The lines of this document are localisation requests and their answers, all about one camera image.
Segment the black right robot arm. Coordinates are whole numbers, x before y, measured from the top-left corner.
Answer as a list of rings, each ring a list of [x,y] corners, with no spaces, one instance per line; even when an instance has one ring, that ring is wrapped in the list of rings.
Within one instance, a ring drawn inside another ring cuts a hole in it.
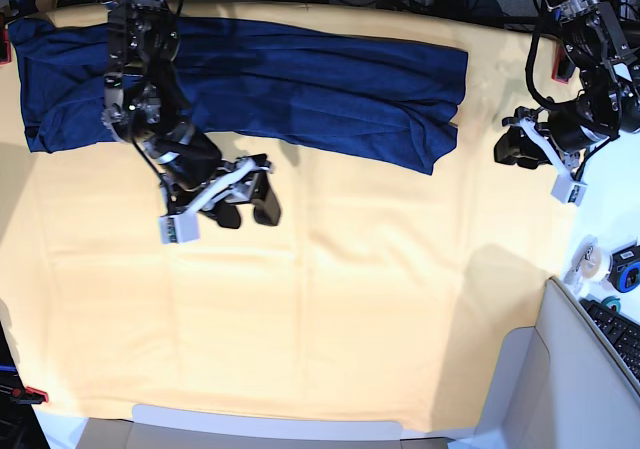
[[[242,224],[239,206],[254,221],[275,227],[279,201],[264,154],[228,161],[191,121],[174,61],[181,11],[170,0],[111,0],[107,4],[107,68],[102,122],[130,144],[159,180],[166,212],[159,219],[165,244],[195,241],[200,216],[226,229]]]

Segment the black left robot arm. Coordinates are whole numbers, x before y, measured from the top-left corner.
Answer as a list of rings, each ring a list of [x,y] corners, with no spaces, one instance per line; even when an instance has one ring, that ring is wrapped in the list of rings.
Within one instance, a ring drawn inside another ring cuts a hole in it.
[[[571,100],[556,102],[536,87],[544,35],[559,44],[553,79],[579,77],[581,89]],[[524,75],[537,105],[519,107],[503,120],[507,130],[494,147],[499,164],[536,169],[557,157],[578,176],[601,146],[639,130],[639,48],[607,0],[542,0]]]

